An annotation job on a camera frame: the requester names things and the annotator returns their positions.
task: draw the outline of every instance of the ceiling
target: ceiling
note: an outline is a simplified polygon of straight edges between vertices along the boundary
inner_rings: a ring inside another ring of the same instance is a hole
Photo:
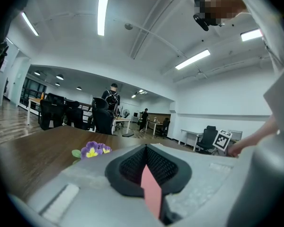
[[[40,72],[40,76],[37,76],[35,74],[35,71],[37,70]],[[141,89],[120,81],[101,77],[99,75],[91,73],[86,73],[80,70],[31,65],[28,70],[28,74],[57,88],[62,87],[66,89],[76,90],[77,87],[81,87],[82,92],[88,93],[93,96],[102,96],[102,93],[105,90],[110,89],[110,85],[112,83],[117,83],[118,93],[120,94],[120,96],[126,98],[130,98]],[[64,80],[59,80],[56,77],[59,74],[63,75]],[[147,94],[137,95],[135,100],[152,100],[158,97],[161,96],[152,92],[148,92]]]
[[[142,62],[149,73],[178,85],[228,70],[269,64],[261,38],[242,42],[240,34],[257,24],[241,14],[225,26],[205,32],[194,20],[193,0],[109,0],[104,38],[97,35],[98,0],[28,0],[24,11],[40,36],[17,18],[25,35],[40,50],[65,37],[89,40],[105,50]],[[125,23],[133,25],[125,29]],[[175,66],[208,49],[210,56],[182,70]]]

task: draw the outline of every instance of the black shirt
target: black shirt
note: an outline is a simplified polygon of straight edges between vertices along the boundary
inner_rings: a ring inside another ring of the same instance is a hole
[[[116,92],[113,91],[113,90],[106,90],[104,91],[104,93],[102,94],[102,98],[103,99],[106,99],[106,97],[109,95],[109,94],[115,94]],[[120,95],[118,94],[118,106],[120,105]]]
[[[148,117],[148,113],[144,111],[143,114],[142,114],[143,120],[146,120],[147,117]]]

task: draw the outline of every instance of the wooden floor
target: wooden floor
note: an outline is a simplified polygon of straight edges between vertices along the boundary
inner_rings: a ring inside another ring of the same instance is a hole
[[[116,130],[115,135],[122,136],[126,133],[127,123],[123,128]],[[130,124],[130,131],[134,132],[132,137],[140,139],[162,139],[153,135],[153,130],[140,132],[136,123]],[[38,117],[31,113],[30,125],[27,125],[27,111],[21,107],[16,107],[6,99],[3,99],[0,107],[0,143],[24,137],[35,132],[42,131],[38,124]]]

